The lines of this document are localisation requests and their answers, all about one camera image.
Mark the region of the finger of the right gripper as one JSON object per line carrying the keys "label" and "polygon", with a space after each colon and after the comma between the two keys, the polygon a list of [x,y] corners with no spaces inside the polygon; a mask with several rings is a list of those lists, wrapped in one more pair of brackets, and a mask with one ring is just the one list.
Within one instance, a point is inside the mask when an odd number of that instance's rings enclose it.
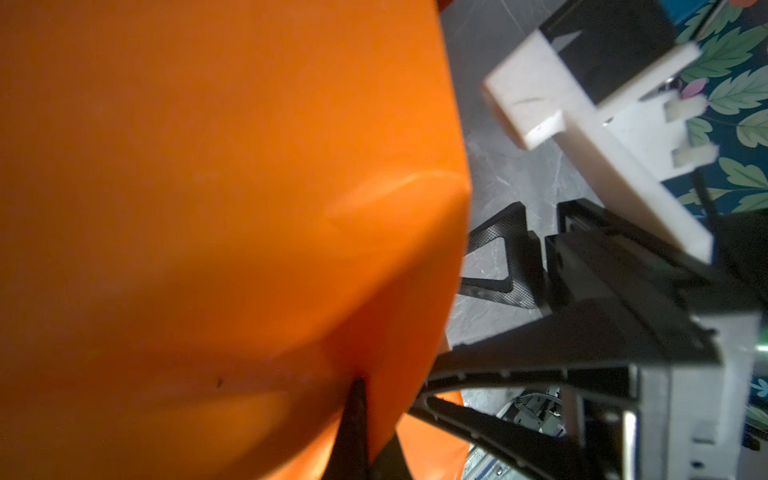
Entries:
{"label": "finger of the right gripper", "polygon": [[530,479],[598,479],[579,445],[438,397],[418,398],[408,414],[466,440]]}
{"label": "finger of the right gripper", "polygon": [[636,394],[628,334],[634,317],[615,300],[585,300],[435,360],[422,392],[461,387],[568,385],[615,397]]}

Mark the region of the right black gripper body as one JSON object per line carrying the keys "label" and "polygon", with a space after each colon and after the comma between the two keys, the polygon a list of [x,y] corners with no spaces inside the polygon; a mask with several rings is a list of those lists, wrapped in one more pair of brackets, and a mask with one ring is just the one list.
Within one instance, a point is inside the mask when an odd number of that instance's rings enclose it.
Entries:
{"label": "right black gripper body", "polygon": [[582,434],[624,479],[732,479],[763,312],[749,288],[587,200],[546,240]]}

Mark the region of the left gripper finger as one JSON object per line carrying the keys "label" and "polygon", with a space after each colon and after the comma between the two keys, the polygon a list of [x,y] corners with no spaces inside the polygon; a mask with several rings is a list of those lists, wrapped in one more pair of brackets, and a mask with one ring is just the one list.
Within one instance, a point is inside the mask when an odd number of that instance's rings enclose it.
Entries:
{"label": "left gripper finger", "polygon": [[369,461],[366,387],[364,378],[357,378],[350,387],[321,479],[412,480],[397,434],[393,435],[372,462]]}

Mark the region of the yellow wrapping paper sheet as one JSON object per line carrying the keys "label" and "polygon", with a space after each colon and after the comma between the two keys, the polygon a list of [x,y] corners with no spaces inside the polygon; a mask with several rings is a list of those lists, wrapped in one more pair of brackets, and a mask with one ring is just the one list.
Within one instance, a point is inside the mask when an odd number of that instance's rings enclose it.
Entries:
{"label": "yellow wrapping paper sheet", "polygon": [[1,475],[308,478],[376,455],[471,186],[433,1],[1,5]]}

